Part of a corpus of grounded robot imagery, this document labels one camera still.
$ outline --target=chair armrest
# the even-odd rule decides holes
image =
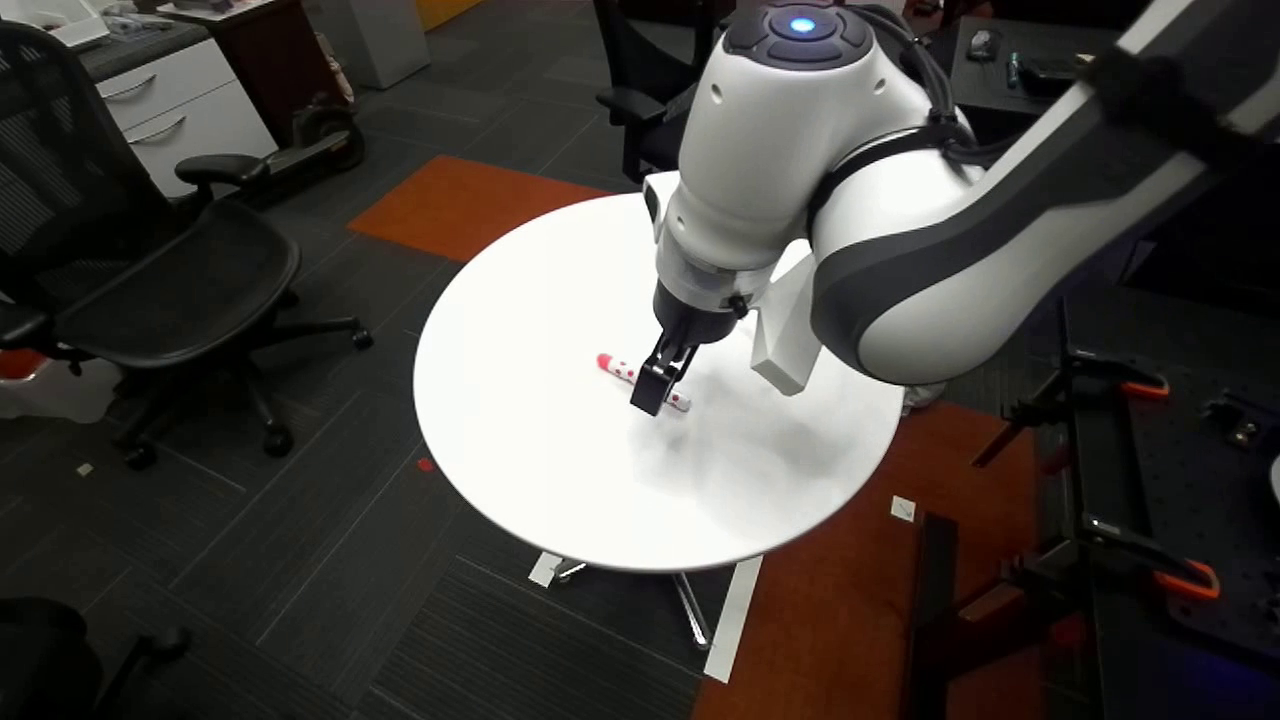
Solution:
[[[197,155],[178,163],[173,174],[195,186],[223,182],[244,187],[266,177],[268,168],[266,161],[251,155]]]
[[[0,350],[29,347],[51,323],[52,318],[35,307],[0,302]]]
[[[622,118],[623,124],[650,124],[667,114],[667,106],[630,87],[609,87],[595,94],[595,101]]]

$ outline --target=orange carpet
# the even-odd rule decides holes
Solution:
[[[730,683],[703,680],[694,720],[892,720],[905,662],[919,521],[960,527],[956,594],[1034,543],[1034,466],[1024,434],[986,470],[969,460],[1001,423],[940,402],[902,420],[867,486],[835,518],[764,557]],[[916,524],[890,515],[897,495]],[[951,684],[951,720],[1042,716],[1032,650]]]
[[[524,223],[608,192],[442,155],[347,228],[466,263]]]

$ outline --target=chair wheel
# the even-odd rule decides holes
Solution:
[[[191,647],[191,630],[187,628],[169,628],[151,639],[150,656],[156,662],[169,662],[177,660]]]
[[[134,470],[146,470],[156,461],[156,448],[140,442],[124,451],[124,464]]]
[[[360,328],[351,333],[351,342],[356,346],[356,350],[369,350],[374,346],[374,336],[367,329]]]
[[[262,450],[271,457],[284,457],[293,450],[293,433],[288,428],[268,430]]]

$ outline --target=table base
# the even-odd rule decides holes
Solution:
[[[561,560],[552,570],[552,577],[557,583],[567,583],[570,578],[586,569],[586,562],[577,560]],[[708,650],[712,646],[710,633],[707,630],[707,619],[703,618],[703,609],[698,605],[698,596],[689,584],[689,577],[684,573],[671,575],[676,583],[676,593],[680,596],[680,605],[685,609],[685,618],[689,620],[689,629],[694,634],[694,644],[698,650]]]

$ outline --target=office chair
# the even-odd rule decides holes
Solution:
[[[60,41],[0,20],[0,350],[78,363],[102,357],[142,378],[146,395],[114,442],[125,461],[155,461],[142,432],[215,370],[248,388],[264,450],[293,446],[262,388],[252,350],[329,332],[372,345],[356,318],[275,325],[297,302],[298,246],[214,182],[246,187],[257,158],[209,155],[175,168],[197,187],[170,204]]]
[[[622,174],[639,183],[648,172],[675,170],[689,109],[672,102],[698,82],[700,69],[640,35],[618,0],[594,3],[612,82],[595,100],[609,109],[609,124],[623,127]]]
[[[177,660],[191,644],[191,633],[182,628],[160,638],[137,638],[97,700],[102,665],[84,639],[87,630],[84,618],[60,602],[38,597],[0,600],[0,720],[108,716],[142,661]]]

